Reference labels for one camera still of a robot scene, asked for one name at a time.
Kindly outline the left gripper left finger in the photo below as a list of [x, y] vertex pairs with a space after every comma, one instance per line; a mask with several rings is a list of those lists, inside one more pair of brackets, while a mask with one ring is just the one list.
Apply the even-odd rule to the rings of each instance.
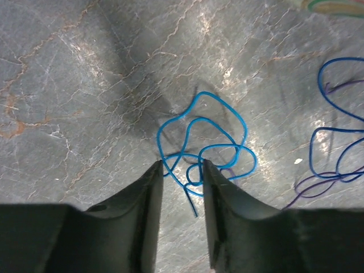
[[154, 272], [163, 165], [82, 211], [68, 204], [1, 205], [2, 272]]

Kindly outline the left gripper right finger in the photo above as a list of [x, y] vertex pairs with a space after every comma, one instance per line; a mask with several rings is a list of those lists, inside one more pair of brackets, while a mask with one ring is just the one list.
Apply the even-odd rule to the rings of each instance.
[[362, 209], [279, 210], [203, 163], [210, 267], [215, 272], [362, 272]]

